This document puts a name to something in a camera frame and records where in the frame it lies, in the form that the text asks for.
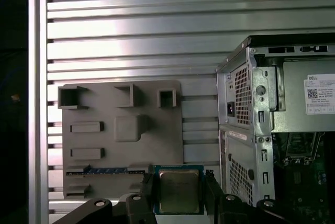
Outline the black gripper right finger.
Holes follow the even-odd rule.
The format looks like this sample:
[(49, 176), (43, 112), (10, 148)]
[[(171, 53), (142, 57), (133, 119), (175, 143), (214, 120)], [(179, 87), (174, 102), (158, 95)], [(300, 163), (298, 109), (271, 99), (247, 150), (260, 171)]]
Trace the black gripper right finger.
[(244, 203), (238, 196), (225, 194), (212, 170), (206, 170), (203, 201), (211, 223), (295, 223), (296, 214), (273, 199), (263, 199), (256, 206)]

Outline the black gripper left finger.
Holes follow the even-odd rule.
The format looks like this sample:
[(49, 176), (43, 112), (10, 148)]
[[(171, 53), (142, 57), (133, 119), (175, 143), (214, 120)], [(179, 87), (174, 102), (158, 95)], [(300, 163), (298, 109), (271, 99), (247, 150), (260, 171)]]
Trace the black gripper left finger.
[(113, 205), (105, 198), (93, 198), (77, 207), (61, 219), (58, 224), (105, 224), (105, 223), (157, 223), (154, 214), (155, 177), (144, 174), (139, 193), (130, 194), (124, 201)]

